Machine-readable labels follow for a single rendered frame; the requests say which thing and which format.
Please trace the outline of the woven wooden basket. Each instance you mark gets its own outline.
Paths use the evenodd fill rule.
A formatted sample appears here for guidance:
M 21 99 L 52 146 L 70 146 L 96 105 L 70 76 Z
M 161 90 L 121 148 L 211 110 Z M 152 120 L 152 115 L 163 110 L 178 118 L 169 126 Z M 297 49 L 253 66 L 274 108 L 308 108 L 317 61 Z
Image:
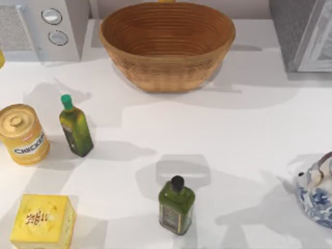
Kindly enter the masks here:
M 123 76 L 146 92 L 199 88 L 219 68 L 236 37 L 234 22 L 189 2 L 145 2 L 100 23 L 100 41 Z

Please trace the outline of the green bottle with black cap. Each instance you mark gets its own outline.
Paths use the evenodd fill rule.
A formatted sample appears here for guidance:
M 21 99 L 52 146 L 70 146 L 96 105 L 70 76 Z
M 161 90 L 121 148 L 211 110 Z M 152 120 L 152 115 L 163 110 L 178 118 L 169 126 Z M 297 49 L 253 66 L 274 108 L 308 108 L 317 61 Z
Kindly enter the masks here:
M 159 223 L 177 235 L 184 235 L 192 223 L 195 192 L 185 186 L 184 178 L 173 176 L 159 192 Z

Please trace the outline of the round microwave knob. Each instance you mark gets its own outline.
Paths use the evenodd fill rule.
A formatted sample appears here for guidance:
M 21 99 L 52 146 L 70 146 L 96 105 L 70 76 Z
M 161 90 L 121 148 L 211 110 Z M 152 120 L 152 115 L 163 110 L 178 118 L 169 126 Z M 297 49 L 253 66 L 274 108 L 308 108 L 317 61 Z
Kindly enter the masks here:
M 54 9 L 45 9 L 41 12 L 42 19 L 50 25 L 58 25 L 62 22 L 62 14 Z
M 68 36 L 60 30 L 55 30 L 53 32 L 49 32 L 48 39 L 52 44 L 54 44 L 56 46 L 64 46 L 69 41 Z

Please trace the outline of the yellow can with lid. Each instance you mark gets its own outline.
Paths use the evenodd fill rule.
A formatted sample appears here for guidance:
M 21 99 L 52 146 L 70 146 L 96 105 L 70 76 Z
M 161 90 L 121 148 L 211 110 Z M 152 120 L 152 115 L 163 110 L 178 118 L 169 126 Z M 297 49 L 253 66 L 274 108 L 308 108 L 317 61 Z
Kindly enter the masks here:
M 0 141 L 19 165 L 39 163 L 50 150 L 36 111 L 26 104 L 13 104 L 0 110 Z

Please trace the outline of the yellow box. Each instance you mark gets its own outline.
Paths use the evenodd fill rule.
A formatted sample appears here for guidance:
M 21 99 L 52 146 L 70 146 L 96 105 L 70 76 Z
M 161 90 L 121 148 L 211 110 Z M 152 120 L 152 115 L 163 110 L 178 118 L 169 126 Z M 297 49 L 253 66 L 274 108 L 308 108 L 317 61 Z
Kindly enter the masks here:
M 68 196 L 24 194 L 10 241 L 17 249 L 70 249 L 75 219 Z

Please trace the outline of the pale microwave oven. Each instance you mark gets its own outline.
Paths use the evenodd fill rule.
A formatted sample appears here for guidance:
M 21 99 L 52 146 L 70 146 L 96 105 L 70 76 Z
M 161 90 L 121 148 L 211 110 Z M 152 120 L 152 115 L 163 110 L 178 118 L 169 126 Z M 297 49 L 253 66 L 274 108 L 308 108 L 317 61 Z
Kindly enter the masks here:
M 41 12 L 50 8 L 62 14 L 58 25 L 42 19 Z M 11 62 L 78 62 L 90 15 L 89 0 L 0 0 L 0 49 Z M 68 36 L 66 45 L 49 41 L 55 30 Z

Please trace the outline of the blue and white teapot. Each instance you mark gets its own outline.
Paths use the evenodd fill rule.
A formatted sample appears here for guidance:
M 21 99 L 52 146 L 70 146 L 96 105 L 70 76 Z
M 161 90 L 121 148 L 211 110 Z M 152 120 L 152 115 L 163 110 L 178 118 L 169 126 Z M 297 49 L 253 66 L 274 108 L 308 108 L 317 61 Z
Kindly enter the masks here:
M 295 196 L 310 220 L 332 230 L 332 151 L 298 173 Z

